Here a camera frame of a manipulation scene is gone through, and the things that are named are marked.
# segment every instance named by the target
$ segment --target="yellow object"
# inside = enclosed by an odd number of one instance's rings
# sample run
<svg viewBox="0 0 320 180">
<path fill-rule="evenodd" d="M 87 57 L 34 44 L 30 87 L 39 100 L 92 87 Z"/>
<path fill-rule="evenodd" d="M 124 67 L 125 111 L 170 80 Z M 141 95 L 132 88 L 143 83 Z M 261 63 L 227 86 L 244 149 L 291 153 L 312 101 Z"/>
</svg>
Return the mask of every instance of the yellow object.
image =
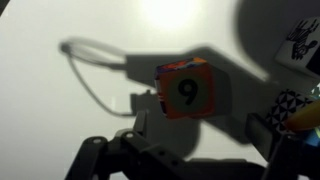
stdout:
<svg viewBox="0 0 320 180">
<path fill-rule="evenodd" d="M 320 126 L 320 100 L 317 100 L 289 117 L 285 126 L 291 131 L 303 131 Z"/>
</svg>

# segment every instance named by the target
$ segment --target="black digit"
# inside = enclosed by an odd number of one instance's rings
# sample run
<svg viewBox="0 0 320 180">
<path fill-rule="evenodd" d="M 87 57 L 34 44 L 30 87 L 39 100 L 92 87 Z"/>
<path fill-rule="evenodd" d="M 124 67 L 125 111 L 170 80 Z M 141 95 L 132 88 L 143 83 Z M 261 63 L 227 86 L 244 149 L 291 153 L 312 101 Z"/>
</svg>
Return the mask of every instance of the black digit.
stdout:
<svg viewBox="0 0 320 180">
<path fill-rule="evenodd" d="M 185 79 L 179 83 L 179 92 L 183 96 L 188 96 L 186 105 L 190 105 L 198 93 L 198 85 L 192 79 Z"/>
</svg>

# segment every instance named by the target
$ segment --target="white surface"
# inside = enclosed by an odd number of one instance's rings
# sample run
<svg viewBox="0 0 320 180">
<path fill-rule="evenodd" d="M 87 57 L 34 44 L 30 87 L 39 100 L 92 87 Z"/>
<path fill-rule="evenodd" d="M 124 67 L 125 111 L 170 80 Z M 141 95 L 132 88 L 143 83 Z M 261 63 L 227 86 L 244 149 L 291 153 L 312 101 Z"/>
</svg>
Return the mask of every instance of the white surface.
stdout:
<svg viewBox="0 0 320 180">
<path fill-rule="evenodd" d="M 231 77 L 233 85 L 242 87 L 233 89 L 233 115 L 245 118 L 248 112 L 263 111 L 259 104 L 268 107 L 264 100 L 279 92 L 274 87 L 281 89 L 282 81 L 242 50 L 235 18 L 240 5 L 236 0 L 11 0 L 0 18 L 0 179 L 63 179 L 85 138 L 111 139 L 117 130 L 132 126 L 133 118 L 107 114 L 80 85 L 59 50 L 59 44 L 71 37 L 103 42 L 128 54 L 179 54 L 206 44 L 264 83 L 251 91 L 247 82 Z M 284 77 L 293 74 L 274 66 Z M 119 112 L 130 111 L 130 93 L 149 88 L 122 72 L 81 63 L 78 67 L 104 103 Z M 293 76 L 295 84 L 284 87 L 311 89 L 309 79 Z M 200 125 L 198 140 L 187 158 L 246 158 L 265 164 L 251 145 L 235 142 L 206 122 Z"/>
</svg>

